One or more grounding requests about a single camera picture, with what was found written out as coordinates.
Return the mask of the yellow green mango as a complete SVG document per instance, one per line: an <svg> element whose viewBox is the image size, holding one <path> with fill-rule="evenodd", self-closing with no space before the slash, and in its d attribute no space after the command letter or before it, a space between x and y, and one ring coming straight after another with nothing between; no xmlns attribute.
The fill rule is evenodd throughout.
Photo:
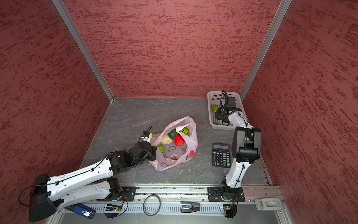
<svg viewBox="0 0 358 224"><path fill-rule="evenodd" d="M218 111L219 107L216 105L211 105L211 109L213 111L213 114L215 114Z"/></svg>

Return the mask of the small green kiwi half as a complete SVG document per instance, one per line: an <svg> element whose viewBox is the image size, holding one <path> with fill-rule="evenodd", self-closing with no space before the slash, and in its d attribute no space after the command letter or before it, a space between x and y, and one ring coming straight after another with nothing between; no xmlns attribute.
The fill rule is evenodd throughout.
<svg viewBox="0 0 358 224"><path fill-rule="evenodd" d="M160 152L161 152L163 155L166 154L166 149L165 149L162 145L157 145L156 147L160 150Z"/></svg>

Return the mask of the pale yellow fruit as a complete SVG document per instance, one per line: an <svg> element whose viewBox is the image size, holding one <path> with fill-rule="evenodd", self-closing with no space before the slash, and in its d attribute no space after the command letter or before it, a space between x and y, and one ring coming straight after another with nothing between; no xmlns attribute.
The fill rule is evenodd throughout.
<svg viewBox="0 0 358 224"><path fill-rule="evenodd" d="M168 135L163 135L161 137L161 144L162 145L168 145L168 144L171 144L172 142L173 142L173 140Z"/></svg>

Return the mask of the pink printed plastic bag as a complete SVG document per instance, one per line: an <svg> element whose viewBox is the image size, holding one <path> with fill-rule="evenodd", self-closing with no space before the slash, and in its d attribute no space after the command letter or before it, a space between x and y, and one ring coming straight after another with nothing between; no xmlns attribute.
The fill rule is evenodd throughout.
<svg viewBox="0 0 358 224"><path fill-rule="evenodd" d="M190 136L187 136L183 133L180 133L180 130L183 128L189 128ZM180 136L185 140L185 144L178 147L175 145L174 140L171 144L162 145L161 137L167 135L172 130L176 130ZM160 150L156 150L156 160L150 161L150 164L157 171L164 171L169 168L181 165L189 160L191 160L198 147L198 138L196 131L196 123L191 117L184 117L179 120L176 120L170 123L161 133L153 134L150 144L154 147L157 145L162 145L166 149L166 154L163 155Z"/></svg>

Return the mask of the red fruit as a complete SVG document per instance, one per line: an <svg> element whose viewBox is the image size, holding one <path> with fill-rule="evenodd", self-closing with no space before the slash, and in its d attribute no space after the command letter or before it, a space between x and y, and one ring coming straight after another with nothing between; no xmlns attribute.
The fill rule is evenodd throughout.
<svg viewBox="0 0 358 224"><path fill-rule="evenodd" d="M174 138L174 143L176 146L180 147L185 144L185 140L182 136L178 135Z"/></svg>

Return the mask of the green spotted custard apple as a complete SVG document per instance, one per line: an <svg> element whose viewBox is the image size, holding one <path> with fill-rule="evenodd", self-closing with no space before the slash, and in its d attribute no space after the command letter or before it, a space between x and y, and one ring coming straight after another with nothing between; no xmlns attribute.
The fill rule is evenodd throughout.
<svg viewBox="0 0 358 224"><path fill-rule="evenodd" d="M190 130L187 127L185 127L182 130L180 130L180 133L183 133L183 134L185 134L187 136L190 136Z"/></svg>

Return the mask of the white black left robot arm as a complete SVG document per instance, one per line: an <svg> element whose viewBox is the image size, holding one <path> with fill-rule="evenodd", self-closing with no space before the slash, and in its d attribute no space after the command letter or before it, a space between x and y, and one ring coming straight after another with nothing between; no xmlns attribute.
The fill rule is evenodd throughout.
<svg viewBox="0 0 358 224"><path fill-rule="evenodd" d="M63 208L87 201L124 203L127 194L115 176L145 161L154 161L156 150L150 143L140 141L130 150L110 152L99 162L71 173L38 176L30 191L29 222L44 220Z"/></svg>

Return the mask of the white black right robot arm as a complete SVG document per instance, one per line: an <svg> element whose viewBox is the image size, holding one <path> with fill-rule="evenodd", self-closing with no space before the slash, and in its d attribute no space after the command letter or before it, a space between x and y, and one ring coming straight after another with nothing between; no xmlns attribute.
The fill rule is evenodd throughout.
<svg viewBox="0 0 358 224"><path fill-rule="evenodd" d="M214 113L222 124L232 124L235 127L231 146L232 165L224 177L221 186L221 195L225 200L235 199L241 194L241 183L249 167L260 158L261 136L260 129L254 128L244 118L242 110L236 107L235 97L228 96L222 91L219 99L220 107Z"/></svg>

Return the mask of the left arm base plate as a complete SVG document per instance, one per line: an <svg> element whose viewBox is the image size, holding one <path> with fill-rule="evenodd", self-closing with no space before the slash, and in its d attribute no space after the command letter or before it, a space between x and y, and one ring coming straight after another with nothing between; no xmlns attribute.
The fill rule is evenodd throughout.
<svg viewBox="0 0 358 224"><path fill-rule="evenodd" d="M103 199L103 201L132 202L134 200L136 190L137 190L136 187L128 187L128 186L110 189L110 194L105 199Z"/></svg>

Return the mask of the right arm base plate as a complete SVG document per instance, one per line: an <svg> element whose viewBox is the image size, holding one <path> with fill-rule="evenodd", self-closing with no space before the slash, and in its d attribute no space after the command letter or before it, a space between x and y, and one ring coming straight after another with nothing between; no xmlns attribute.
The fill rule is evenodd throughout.
<svg viewBox="0 0 358 224"><path fill-rule="evenodd" d="M242 188L208 187L207 190L210 202L245 202Z"/></svg>

